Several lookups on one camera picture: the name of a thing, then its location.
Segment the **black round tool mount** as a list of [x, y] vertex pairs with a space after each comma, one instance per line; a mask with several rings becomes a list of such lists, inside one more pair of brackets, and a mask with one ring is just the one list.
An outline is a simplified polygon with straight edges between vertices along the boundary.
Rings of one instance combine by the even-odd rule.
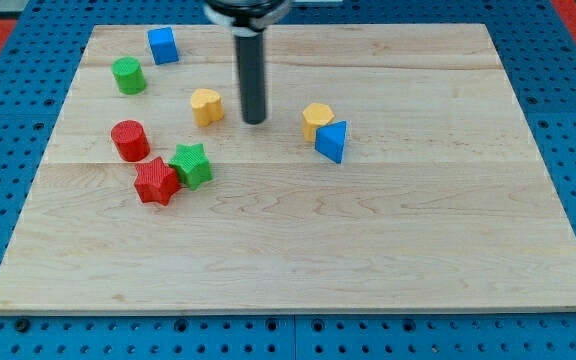
[[292, 9], [292, 0], [205, 0], [206, 17], [235, 36], [256, 36], [278, 23]]

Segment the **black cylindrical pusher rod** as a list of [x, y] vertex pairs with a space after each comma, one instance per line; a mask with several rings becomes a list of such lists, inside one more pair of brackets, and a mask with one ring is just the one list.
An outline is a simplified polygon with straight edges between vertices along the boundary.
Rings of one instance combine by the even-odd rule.
[[234, 37], [242, 119], [250, 125], [266, 120], [264, 36]]

